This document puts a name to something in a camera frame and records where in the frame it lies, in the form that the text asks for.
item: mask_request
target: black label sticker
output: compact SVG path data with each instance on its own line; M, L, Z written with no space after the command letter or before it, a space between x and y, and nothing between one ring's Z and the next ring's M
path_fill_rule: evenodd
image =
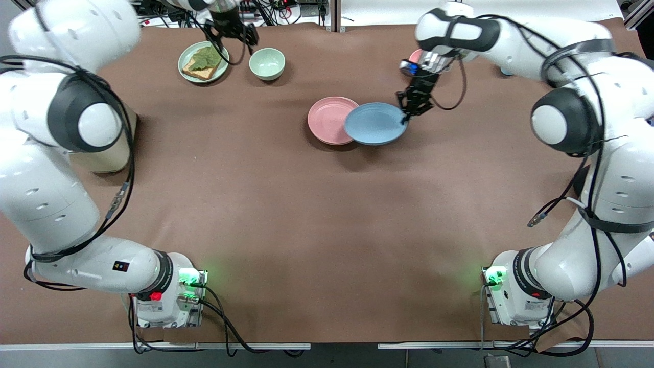
M129 263L127 262L121 262L121 261L116 261L114 262L114 271L122 271L122 272L127 272L127 269L129 267Z

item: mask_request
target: white sticker label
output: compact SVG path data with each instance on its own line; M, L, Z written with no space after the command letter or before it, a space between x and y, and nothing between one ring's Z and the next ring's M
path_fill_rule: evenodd
M547 303L545 301L527 301L525 303L525 309L526 310L542 310L547 308Z
M148 303L139 303L139 311L151 312L151 313L163 312L164 304L162 302L155 302L155 301L148 302Z

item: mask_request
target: green bowl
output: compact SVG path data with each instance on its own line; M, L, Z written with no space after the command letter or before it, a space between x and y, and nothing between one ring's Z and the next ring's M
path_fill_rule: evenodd
M250 70L263 81L274 81L284 72L286 58L276 48L262 48L250 57Z
M212 44L209 41L202 41L190 45L186 50L184 50L184 52L182 52L182 54L179 56L179 60L177 60L177 70L182 75L182 77L184 77L184 79L193 83L209 83L215 81L216 79L220 78L221 75L225 74L225 71L227 70L229 64L227 64L223 59L220 59L220 63L218 64L218 69L216 69L216 71L213 72L211 78L206 81L203 81L202 79L198 79L195 77L191 77L190 75L186 75L182 72L184 65L188 64L188 62L191 61L191 57L193 56L193 54L196 53L196 51L198 51L203 47L207 47L211 45ZM229 60L230 53L227 52L227 48L223 48L222 51L225 58Z

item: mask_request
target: beige cylindrical object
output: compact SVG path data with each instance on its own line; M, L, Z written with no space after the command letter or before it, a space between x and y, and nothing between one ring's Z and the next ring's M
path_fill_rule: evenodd
M136 133L136 120L138 115L125 103L125 110L128 115L128 123L131 126L132 134ZM91 172L107 173L117 172L127 166L129 160L129 145L125 131L110 149L97 153L71 153L71 162L78 164Z

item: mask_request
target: brown tabletop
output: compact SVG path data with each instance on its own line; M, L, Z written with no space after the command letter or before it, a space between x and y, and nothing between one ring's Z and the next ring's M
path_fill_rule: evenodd
M606 24L619 50L640 51L620 20ZM261 47L286 56L273 83L259 81L247 59L217 83L186 82L177 58L202 41L194 29L144 29L139 46L103 71L141 116L133 200L109 233L208 269L251 342L478 340L480 267L501 251L552 242L573 210L562 204L526 227L578 164L530 130L532 104L548 88L476 60L457 110L415 119L387 146L332 149L307 131L309 108L326 96L394 103L408 83L398 63L416 49L413 27L259 32ZM238 43L226 46L239 55ZM434 95L451 105L460 91L454 67ZM100 208L124 179L78 172ZM0 224L0 343L130 340L117 295L23 280L26 240L4 217ZM652 282L650 270L601 293L595 338L654 339ZM499 328L489 337L525 335ZM211 319L163 336L222 340Z

